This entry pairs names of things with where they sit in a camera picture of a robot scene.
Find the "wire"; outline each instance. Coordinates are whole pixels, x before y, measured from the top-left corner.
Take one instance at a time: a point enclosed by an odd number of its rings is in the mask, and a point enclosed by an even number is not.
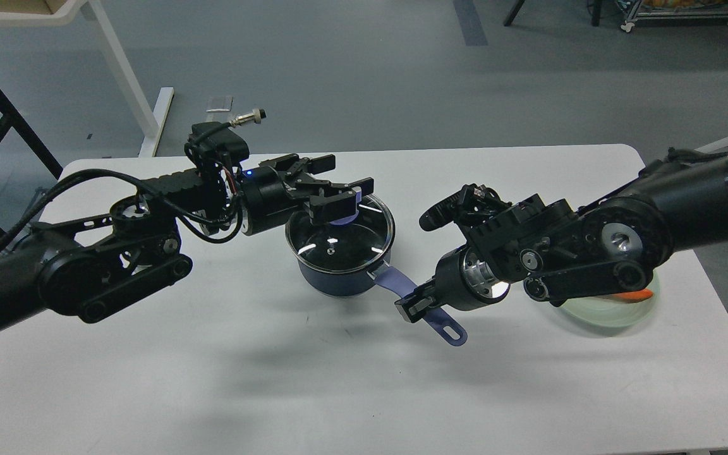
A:
[[[210,129],[206,130],[205,132],[201,133],[198,137],[193,139],[193,141],[191,141],[191,144],[193,144],[193,146],[197,146],[198,144],[204,142],[204,140],[206,138],[214,135],[214,133],[217,133],[220,130],[223,130],[225,128],[230,128],[230,127],[232,127],[232,123],[230,121],[228,121],[226,123],[217,124],[216,126],[211,127]]]
[[[46,193],[46,195],[43,196],[43,198],[41,198],[35,205],[33,205],[30,210],[24,213],[21,219],[18,220],[18,222],[16,222],[16,224],[11,227],[4,236],[0,237],[0,253],[2,253],[2,251],[5,250],[6,247],[8,247],[9,243],[11,243],[13,239],[18,236],[18,233],[23,230],[23,228],[30,222],[30,220],[34,216],[38,215],[38,213],[43,210],[44,207],[49,204],[49,202],[52,202],[52,200],[57,198],[57,196],[59,196],[61,193],[69,190],[75,185],[83,183],[84,181],[90,181],[90,179],[95,178],[103,178],[104,176],[110,176],[110,178],[118,178],[122,179],[122,181],[127,181],[131,185],[136,186],[138,189],[141,189],[158,198],[160,202],[162,202],[164,205],[167,205],[168,208],[170,208],[174,213],[179,215],[179,218],[188,218],[209,227],[219,227],[226,225],[226,223],[230,221],[231,218],[234,216],[234,210],[237,210],[237,205],[233,207],[232,203],[230,203],[229,219],[206,219],[202,216],[190,213],[179,205],[176,205],[174,202],[170,201],[170,199],[167,199],[164,195],[159,193],[158,190],[154,189],[152,186],[146,184],[144,181],[141,181],[138,178],[134,178],[133,176],[129,176],[123,173],[109,171],[106,169],[86,169],[83,171],[78,171],[77,173],[72,173],[66,178],[59,181]]]
[[[188,220],[188,219],[179,218],[179,221],[181,221],[182,224],[184,224],[185,227],[191,231],[191,233],[195,234],[195,236],[198,237],[199,239],[201,239],[202,241],[205,241],[205,242],[208,242],[211,244],[225,244],[226,242],[231,241],[231,239],[234,239],[234,237],[237,236],[238,233],[240,232],[240,225],[241,225],[241,222],[243,222],[243,213],[239,212],[238,215],[236,216],[234,229],[232,229],[231,233],[229,233],[229,235],[227,235],[225,237],[221,237],[221,238],[217,238],[217,239],[214,237],[207,236],[204,233],[202,233],[201,231],[199,231],[198,228],[195,227],[194,225],[192,225],[190,220]]]

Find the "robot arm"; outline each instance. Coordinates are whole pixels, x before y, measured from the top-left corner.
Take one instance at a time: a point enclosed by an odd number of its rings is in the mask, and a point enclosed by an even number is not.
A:
[[[89,169],[59,181],[0,240],[0,252],[38,210],[73,185],[110,176],[130,182],[138,192],[107,214],[31,224],[28,236],[0,257],[0,331],[47,308],[96,323],[173,285],[193,268],[179,251],[177,219],[201,239],[224,243],[240,231],[251,236],[283,225],[300,210],[314,224],[355,216],[358,200],[373,191],[373,179],[342,185],[315,178],[335,168],[333,155],[284,155],[243,170],[248,146],[229,128],[264,117],[256,109],[228,123],[194,124],[185,154],[195,167],[183,172],[136,179]],[[75,241],[78,233],[103,227],[112,232],[95,244]],[[211,236],[219,231],[230,233]]]
[[[448,222],[466,243],[442,257],[433,279],[396,302],[410,322],[441,305],[497,303],[512,282],[555,306],[637,291],[675,251],[728,241],[728,155],[673,150],[577,211],[564,200],[544,205],[537,194],[510,204],[489,188],[465,185],[420,219],[427,231]]]

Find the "pot lid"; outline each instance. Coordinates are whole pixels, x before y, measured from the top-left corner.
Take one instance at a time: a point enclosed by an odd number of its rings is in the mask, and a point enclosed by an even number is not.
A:
[[[291,216],[286,239],[303,264],[329,274],[347,274],[372,265],[392,247],[395,221],[372,194],[358,204],[358,216],[340,226],[314,226],[306,212]]]

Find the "purple pot handle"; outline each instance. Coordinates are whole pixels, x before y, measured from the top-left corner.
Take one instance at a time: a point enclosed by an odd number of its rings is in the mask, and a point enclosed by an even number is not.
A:
[[[379,273],[373,279],[376,285],[395,292],[401,298],[412,293],[417,288],[417,285],[409,277],[405,276],[403,272],[386,262],[384,262],[384,265],[385,267],[383,265],[379,267]],[[451,346],[462,346],[468,340],[468,332],[442,308],[430,309],[423,316],[423,320],[428,325],[431,325],[431,328],[440,334],[442,339],[446,340]]]

